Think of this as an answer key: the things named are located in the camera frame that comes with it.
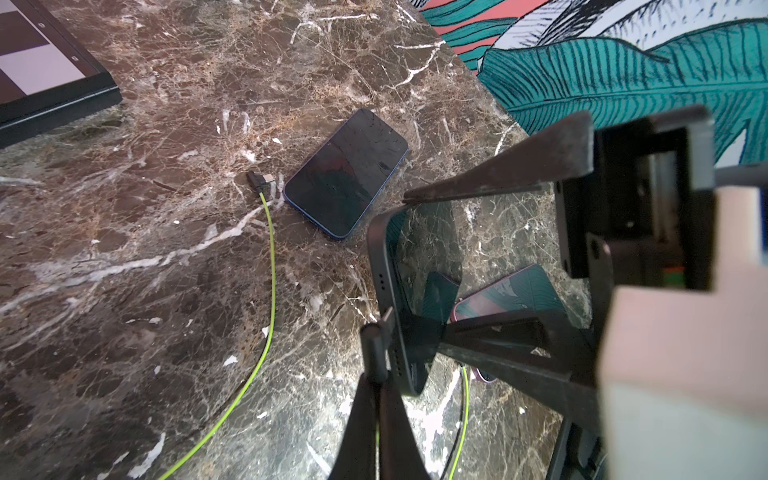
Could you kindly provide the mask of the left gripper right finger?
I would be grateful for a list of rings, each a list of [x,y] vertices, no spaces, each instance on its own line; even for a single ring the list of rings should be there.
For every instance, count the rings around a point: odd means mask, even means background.
[[[379,394],[379,478],[430,479],[399,389],[391,379]]]

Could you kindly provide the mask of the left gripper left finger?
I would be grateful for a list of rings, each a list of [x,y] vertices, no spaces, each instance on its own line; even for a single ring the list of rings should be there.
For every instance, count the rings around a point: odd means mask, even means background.
[[[377,394],[377,386],[361,375],[329,480],[376,478]]]

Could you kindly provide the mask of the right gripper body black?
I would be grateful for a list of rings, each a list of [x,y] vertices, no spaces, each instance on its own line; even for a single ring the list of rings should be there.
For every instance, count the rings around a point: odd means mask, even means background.
[[[712,283],[714,120],[702,105],[603,128],[591,172],[554,185],[561,262],[588,279],[590,330],[622,285],[707,291]]]

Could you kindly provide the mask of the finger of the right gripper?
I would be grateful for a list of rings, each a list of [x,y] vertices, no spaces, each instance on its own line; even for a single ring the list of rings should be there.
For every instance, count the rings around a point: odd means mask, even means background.
[[[559,310],[519,310],[447,325],[437,351],[600,433],[597,350]]]
[[[592,116],[579,111],[462,174],[406,192],[403,202],[423,204],[518,193],[585,177],[594,170],[593,145]]]

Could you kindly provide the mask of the black smartphone blue edge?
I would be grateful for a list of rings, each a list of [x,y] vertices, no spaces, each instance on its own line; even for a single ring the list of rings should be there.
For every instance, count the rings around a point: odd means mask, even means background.
[[[285,183],[284,196],[328,236],[345,239],[408,150],[402,135],[359,109]]]

